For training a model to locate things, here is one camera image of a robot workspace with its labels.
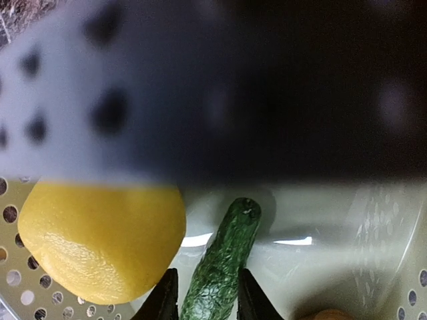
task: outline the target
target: blurry foreground object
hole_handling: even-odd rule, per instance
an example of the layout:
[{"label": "blurry foreground object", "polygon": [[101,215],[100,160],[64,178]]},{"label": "blurry foreground object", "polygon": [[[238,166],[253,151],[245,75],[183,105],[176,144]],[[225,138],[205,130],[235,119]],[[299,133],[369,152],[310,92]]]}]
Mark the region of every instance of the blurry foreground object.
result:
[{"label": "blurry foreground object", "polygon": [[2,172],[427,177],[427,2],[238,2],[73,0],[33,23],[0,52]]}]

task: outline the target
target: colander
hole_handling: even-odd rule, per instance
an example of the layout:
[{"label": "colander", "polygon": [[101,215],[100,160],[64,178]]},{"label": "colander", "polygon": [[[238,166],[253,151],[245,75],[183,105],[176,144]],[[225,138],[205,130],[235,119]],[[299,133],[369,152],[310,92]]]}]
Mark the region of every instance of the colander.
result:
[{"label": "colander", "polygon": [[[17,233],[34,182],[0,180],[0,294],[17,319],[128,320],[146,296],[100,306],[76,297],[38,266]],[[184,189],[187,234],[171,267],[181,305],[191,275],[227,206],[240,196],[262,206],[248,269],[287,320],[328,308],[367,320],[425,320],[427,221],[421,183],[262,185]],[[230,319],[236,318],[236,308]]]}]

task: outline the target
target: cucumber skin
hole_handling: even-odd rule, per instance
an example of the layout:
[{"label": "cucumber skin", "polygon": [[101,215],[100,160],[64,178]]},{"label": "cucumber skin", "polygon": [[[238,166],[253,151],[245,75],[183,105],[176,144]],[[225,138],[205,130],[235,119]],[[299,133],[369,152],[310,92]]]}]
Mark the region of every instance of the cucumber skin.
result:
[{"label": "cucumber skin", "polygon": [[195,268],[180,320],[227,320],[238,295],[239,272],[246,266],[261,208],[238,198],[228,208],[212,244]]}]

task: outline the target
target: small orange object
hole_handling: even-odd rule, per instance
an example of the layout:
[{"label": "small orange object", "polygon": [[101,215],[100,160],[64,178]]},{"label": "small orange object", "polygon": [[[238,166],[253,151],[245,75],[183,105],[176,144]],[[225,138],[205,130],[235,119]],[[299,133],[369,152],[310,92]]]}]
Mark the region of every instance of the small orange object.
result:
[{"label": "small orange object", "polygon": [[329,309],[323,310],[315,315],[302,318],[300,320],[354,320],[354,318],[340,310]]}]

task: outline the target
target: yellow lemon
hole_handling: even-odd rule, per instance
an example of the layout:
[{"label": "yellow lemon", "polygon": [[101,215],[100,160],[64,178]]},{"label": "yellow lemon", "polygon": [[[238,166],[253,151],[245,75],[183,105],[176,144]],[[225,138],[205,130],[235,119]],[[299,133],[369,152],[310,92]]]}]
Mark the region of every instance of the yellow lemon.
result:
[{"label": "yellow lemon", "polygon": [[169,267],[185,234],[185,207],[175,187],[38,183],[18,230],[64,288],[93,303],[127,303]]}]

